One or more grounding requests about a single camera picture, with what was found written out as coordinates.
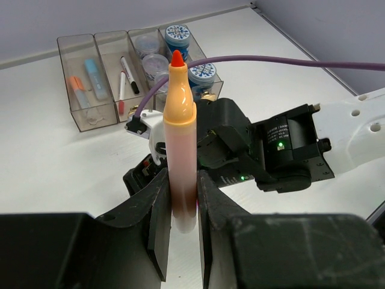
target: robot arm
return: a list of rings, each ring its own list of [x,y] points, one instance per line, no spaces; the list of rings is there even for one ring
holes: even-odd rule
[[[199,168],[218,187],[255,179],[263,191],[304,190],[312,182],[385,156],[384,94],[381,89],[329,104],[302,105],[256,123],[230,99],[198,101]],[[145,111],[141,122],[148,123],[150,114]],[[127,184],[146,177],[138,189],[167,165],[162,116],[157,112],[151,117],[153,124],[143,135],[149,135],[152,156],[124,178]],[[128,132],[137,134],[131,124]]]
[[[385,156],[385,89],[320,105],[313,115],[318,138],[330,140],[324,158],[335,174]]]
[[[204,170],[197,191],[203,289],[382,288],[383,245],[361,218],[252,215]],[[161,289],[171,229],[167,169],[96,219],[4,214],[0,225],[1,288]]]

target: clear plastic organizer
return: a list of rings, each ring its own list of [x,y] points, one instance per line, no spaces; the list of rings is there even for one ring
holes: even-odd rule
[[[166,28],[58,38],[70,112],[80,131],[127,121],[150,88],[167,75],[171,51],[164,37]],[[187,63],[206,58],[192,34],[188,49]],[[122,76],[122,57],[130,74],[127,78]],[[121,95],[122,81],[125,84]],[[192,88],[194,99],[215,101],[222,85],[215,74],[214,83]],[[163,111],[165,91],[166,87],[160,89],[146,108]]]
[[[107,74],[109,86],[111,87],[119,121],[125,122],[130,111],[139,105],[149,91],[140,60],[136,56],[127,31],[97,33],[94,37],[103,68]],[[122,72],[125,72],[122,65],[122,57],[126,60],[129,74],[136,83],[137,91],[134,91],[128,79],[124,77],[125,75],[122,76]],[[125,79],[123,95],[120,95],[121,77]],[[152,109],[153,102],[148,102],[146,108]]]
[[[114,125],[116,109],[91,34],[57,40],[70,112],[80,131]]]

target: red marker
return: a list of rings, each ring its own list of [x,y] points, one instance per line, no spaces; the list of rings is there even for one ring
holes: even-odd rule
[[[120,88],[119,88],[119,105],[118,111],[122,115],[125,113],[125,86],[126,86],[126,74],[124,71],[120,72]]]

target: orange marker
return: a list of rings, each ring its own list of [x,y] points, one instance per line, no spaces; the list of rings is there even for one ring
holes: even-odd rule
[[[174,221],[190,232],[197,221],[197,107],[188,84],[187,64],[178,50],[168,66],[170,80],[163,124]]]

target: white tabletop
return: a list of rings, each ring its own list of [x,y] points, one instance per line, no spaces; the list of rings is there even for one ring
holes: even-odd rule
[[[308,59],[246,8],[188,23],[208,57],[259,54]],[[222,98],[252,122],[308,103],[352,95],[322,69],[270,63],[218,63]],[[69,112],[59,57],[0,70],[1,213],[85,211],[98,216],[128,198],[122,176],[149,153],[123,124],[79,133]],[[252,213],[353,213],[367,217],[385,199],[385,160],[286,194],[253,181],[223,191]],[[201,288],[198,230],[171,230],[167,282]]]

